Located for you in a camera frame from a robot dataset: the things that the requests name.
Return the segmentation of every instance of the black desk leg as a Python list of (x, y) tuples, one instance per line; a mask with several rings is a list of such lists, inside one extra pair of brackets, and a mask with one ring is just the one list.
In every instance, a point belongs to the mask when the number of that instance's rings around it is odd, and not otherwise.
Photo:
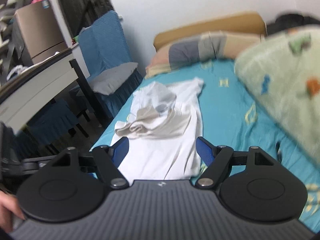
[(81, 124), (76, 124), (76, 127), (78, 127), (78, 129), (80, 130), (80, 132), (84, 135), (84, 137), (88, 138), (89, 134), (87, 134), (87, 132), (82, 128)]
[(87, 120), (87, 122), (90, 122), (90, 118), (89, 118), (89, 116), (87, 115), (87, 113), (86, 113), (85, 110), (80, 111), (80, 113), (77, 114), (77, 118), (79, 118), (81, 115), (84, 116), (84, 118)]
[(102, 105), (100, 104), (99, 100), (97, 99), (96, 95), (94, 94), (90, 85), (88, 84), (86, 78), (84, 77), (82, 70), (78, 65), (78, 62), (75, 59), (72, 59), (69, 62), (71, 67), (75, 70), (78, 76), (77, 82), (79, 84), (79, 87), (81, 88), (84, 96), (87, 98), (89, 104), (93, 108), (94, 114), (96, 115), (99, 123), (103, 126), (103, 128), (107, 128), (111, 120), (108, 118)]

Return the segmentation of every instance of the blue padding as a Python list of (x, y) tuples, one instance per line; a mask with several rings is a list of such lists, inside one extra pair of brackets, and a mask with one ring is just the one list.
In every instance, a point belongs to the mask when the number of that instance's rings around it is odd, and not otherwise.
[(122, 137), (113, 145), (113, 148), (114, 150), (112, 161), (114, 165), (118, 168), (129, 151), (129, 139), (127, 137)]
[(213, 162), (214, 156), (211, 147), (206, 145), (199, 138), (196, 139), (196, 150), (205, 165), (209, 166)]

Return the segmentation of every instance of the light green blanket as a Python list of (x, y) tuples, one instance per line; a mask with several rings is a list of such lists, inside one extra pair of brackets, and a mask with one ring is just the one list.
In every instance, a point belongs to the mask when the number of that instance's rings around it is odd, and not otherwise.
[(320, 164), (320, 28), (270, 36), (239, 55), (235, 74)]

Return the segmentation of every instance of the gray fabric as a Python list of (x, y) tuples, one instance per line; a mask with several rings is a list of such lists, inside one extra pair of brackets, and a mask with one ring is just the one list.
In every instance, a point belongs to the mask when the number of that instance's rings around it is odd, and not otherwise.
[(170, 67), (175, 68), (199, 62), (198, 42), (199, 39), (195, 39), (173, 44), (169, 49)]
[(226, 35), (208, 36), (198, 43), (200, 61), (204, 62), (210, 58), (222, 58), (224, 46), (227, 41)]
[[(111, 95), (131, 76), (137, 67), (138, 63), (127, 62), (117, 67), (106, 69), (91, 80), (89, 85), (94, 92), (106, 96)], [(83, 96), (81, 90), (79, 90), (77, 96)]]

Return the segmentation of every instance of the round black disc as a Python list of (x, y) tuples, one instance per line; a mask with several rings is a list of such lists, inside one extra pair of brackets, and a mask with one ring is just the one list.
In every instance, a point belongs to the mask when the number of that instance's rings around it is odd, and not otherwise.
[(231, 212), (246, 219), (276, 222), (298, 218), (306, 202), (304, 185), (286, 171), (280, 179), (275, 174), (280, 176), (281, 170), (230, 176), (221, 185), (220, 197)]
[(43, 222), (67, 222), (84, 217), (104, 199), (104, 187), (77, 167), (45, 166), (19, 188), (23, 212)]

